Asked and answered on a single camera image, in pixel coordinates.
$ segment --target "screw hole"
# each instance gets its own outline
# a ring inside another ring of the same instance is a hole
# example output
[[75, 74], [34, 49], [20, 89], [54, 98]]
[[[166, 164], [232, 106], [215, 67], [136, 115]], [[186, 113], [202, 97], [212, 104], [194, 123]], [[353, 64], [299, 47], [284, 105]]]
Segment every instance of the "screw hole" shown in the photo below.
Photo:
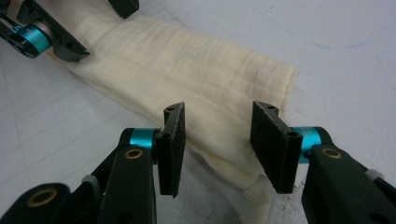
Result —
[[129, 212], [123, 212], [117, 216], [117, 223], [119, 224], [129, 223], [133, 219], [133, 217], [134, 216], [132, 216], [132, 214]]
[[389, 220], [386, 217], [376, 212], [369, 213], [369, 218], [376, 223], [381, 223], [381, 224], [389, 223]]

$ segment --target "black plastic part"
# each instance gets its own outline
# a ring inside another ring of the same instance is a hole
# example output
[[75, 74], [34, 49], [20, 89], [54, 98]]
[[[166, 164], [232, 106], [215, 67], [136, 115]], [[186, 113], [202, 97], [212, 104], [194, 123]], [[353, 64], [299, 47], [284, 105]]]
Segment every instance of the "black plastic part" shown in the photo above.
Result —
[[102, 163], [92, 172], [99, 181], [100, 190], [105, 193], [107, 182], [110, 177], [111, 169], [113, 168], [114, 160], [119, 152], [127, 147], [130, 147], [130, 139], [134, 128], [125, 129], [121, 136], [117, 147], [102, 161]]
[[168, 106], [163, 115], [165, 127], [155, 136], [160, 192], [176, 197], [186, 145], [184, 103]]
[[79, 62], [90, 55], [84, 46], [34, 0], [25, 0], [21, 4], [17, 19], [21, 23], [40, 21], [46, 25], [55, 35], [55, 41], [52, 45], [53, 54], [64, 61]]
[[138, 0], [108, 0], [117, 14], [124, 19], [134, 14], [139, 9]]
[[302, 201], [310, 224], [396, 223], [396, 207], [355, 160], [334, 146], [313, 148]]
[[292, 193], [303, 136], [286, 125], [273, 105], [253, 102], [250, 143], [277, 193]]
[[[141, 151], [141, 156], [128, 159], [131, 149]], [[150, 150], [128, 147], [118, 153], [97, 223], [156, 223]]]
[[64, 184], [44, 184], [26, 191], [8, 209], [1, 224], [63, 224], [68, 223], [69, 187]]

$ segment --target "white cloth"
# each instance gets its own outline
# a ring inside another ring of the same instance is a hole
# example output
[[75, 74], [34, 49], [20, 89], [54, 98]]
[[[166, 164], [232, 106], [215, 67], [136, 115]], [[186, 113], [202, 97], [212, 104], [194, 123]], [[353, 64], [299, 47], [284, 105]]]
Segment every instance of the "white cloth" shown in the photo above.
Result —
[[107, 1], [38, 2], [88, 48], [63, 64], [97, 90], [159, 126], [165, 107], [185, 102], [189, 146], [245, 191], [255, 209], [241, 220], [263, 223], [271, 200], [248, 141], [252, 101], [283, 111], [295, 67], [163, 21], [123, 20]]

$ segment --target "gauze cloth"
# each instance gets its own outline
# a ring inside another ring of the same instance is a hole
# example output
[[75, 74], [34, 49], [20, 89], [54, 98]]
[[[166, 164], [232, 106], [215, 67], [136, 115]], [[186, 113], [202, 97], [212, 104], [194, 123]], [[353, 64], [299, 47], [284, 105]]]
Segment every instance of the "gauze cloth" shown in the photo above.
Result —
[[123, 20], [105, 0], [37, 2], [89, 50], [62, 63], [94, 88], [160, 127], [163, 109], [184, 102], [188, 146], [245, 191], [254, 209], [241, 220], [264, 222], [271, 186], [249, 143], [252, 102], [284, 111], [295, 67], [164, 21]]

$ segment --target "small hole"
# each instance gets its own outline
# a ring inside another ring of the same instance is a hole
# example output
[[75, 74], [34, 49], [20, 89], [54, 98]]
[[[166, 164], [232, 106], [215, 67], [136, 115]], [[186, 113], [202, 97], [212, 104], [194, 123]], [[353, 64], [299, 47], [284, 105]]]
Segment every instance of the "small hole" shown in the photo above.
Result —
[[297, 137], [298, 134], [295, 133], [295, 132], [289, 132], [289, 133], [288, 133], [288, 136], [290, 136], [290, 137]]
[[389, 223], [389, 220], [379, 213], [371, 212], [369, 213], [369, 218], [376, 223], [381, 223], [381, 224]]
[[123, 212], [117, 216], [117, 223], [119, 224], [129, 223], [130, 221], [132, 221], [133, 218], [134, 216], [132, 216], [131, 213]]
[[72, 49], [74, 47], [74, 44], [73, 43], [67, 43], [66, 46], [67, 46], [68, 49]]

